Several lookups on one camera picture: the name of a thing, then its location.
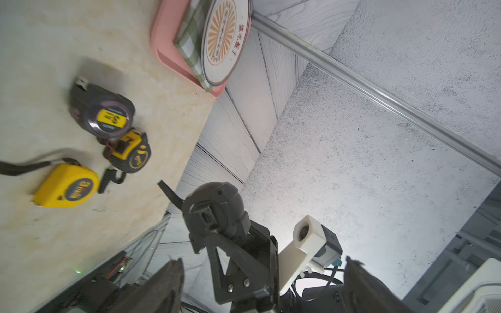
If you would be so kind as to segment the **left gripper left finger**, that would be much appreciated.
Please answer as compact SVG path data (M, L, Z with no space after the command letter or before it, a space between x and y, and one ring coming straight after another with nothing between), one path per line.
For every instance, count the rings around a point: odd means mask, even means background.
M182 259L171 260L142 285L123 288L108 312L179 312L184 282Z

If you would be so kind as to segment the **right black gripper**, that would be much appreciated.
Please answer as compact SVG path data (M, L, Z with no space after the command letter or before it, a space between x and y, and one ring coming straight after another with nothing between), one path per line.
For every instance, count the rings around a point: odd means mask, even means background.
M279 312L277 241L252 221L241 241L220 233L189 234L195 253L207 250L215 301L231 303L231 312Z

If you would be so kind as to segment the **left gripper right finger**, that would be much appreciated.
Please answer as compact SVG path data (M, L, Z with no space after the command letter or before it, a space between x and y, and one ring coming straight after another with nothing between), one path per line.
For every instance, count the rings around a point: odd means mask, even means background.
M412 312L389 288L371 275L360 261L346 258L343 305L346 312Z

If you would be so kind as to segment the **small yellow tape measure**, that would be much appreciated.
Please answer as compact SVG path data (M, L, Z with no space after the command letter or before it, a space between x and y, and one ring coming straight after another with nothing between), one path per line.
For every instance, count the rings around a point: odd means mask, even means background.
M48 177L33 195L39 207L71 208L88 201L96 193L99 176L72 158L47 160L31 164L1 163L1 175L20 176L53 166Z

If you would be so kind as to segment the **black yellow rubber tape measure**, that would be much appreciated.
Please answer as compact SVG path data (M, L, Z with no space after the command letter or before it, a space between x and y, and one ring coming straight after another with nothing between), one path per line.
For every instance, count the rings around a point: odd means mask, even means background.
M151 156L147 133L140 128L129 130L113 142L101 140L100 143L105 145L103 157L110 163L110 166L100 180L97 191L99 194L103 194L110 183L120 185L128 174L139 172Z

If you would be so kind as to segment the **round dark grey tape measure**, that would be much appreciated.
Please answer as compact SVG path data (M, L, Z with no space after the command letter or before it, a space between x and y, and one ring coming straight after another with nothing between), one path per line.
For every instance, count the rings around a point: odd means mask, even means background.
M100 139L120 138L132 128L136 109L128 98L78 77L69 94L69 113Z

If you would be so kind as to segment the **large black tape measure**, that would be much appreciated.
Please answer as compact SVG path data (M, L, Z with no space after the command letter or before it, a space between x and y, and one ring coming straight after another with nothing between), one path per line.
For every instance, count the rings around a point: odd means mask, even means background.
M242 197L229 182L211 182L199 186L184 200L164 181L158 186L181 210L185 224L195 241L209 233L220 233L232 241L243 240L251 228Z

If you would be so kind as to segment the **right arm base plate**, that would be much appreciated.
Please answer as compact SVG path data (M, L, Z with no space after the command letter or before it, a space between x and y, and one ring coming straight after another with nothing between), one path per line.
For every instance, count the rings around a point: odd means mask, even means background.
M84 312L131 311L139 303L148 301L151 291L147 284L120 287L113 282L112 278L118 275L120 266L127 260L126 252L117 253L36 312L69 312L72 309Z

